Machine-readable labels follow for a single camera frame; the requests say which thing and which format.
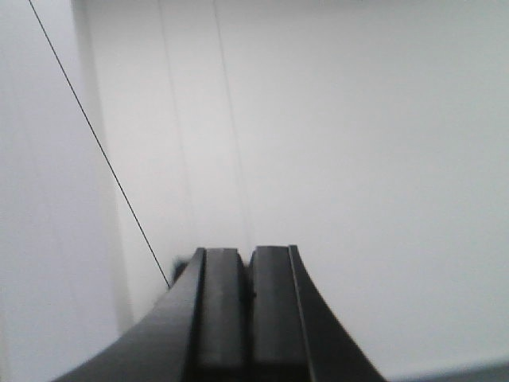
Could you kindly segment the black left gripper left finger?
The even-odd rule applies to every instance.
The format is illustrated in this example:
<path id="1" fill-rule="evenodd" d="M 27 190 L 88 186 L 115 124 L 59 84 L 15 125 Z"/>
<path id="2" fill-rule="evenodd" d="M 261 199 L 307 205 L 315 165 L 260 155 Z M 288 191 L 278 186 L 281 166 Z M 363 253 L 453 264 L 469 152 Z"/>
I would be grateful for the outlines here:
<path id="1" fill-rule="evenodd" d="M 245 369 L 244 268 L 234 248 L 199 248 L 156 306 L 61 381 L 237 380 Z"/>

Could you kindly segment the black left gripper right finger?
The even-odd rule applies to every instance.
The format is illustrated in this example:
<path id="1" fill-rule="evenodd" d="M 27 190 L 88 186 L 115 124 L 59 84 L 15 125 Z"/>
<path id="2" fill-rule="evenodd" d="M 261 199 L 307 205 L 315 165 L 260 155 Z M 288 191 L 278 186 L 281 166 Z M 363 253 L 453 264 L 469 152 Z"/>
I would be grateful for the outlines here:
<path id="1" fill-rule="evenodd" d="M 255 381 L 382 381 L 315 287 L 296 246 L 258 246 L 252 275 Z"/>

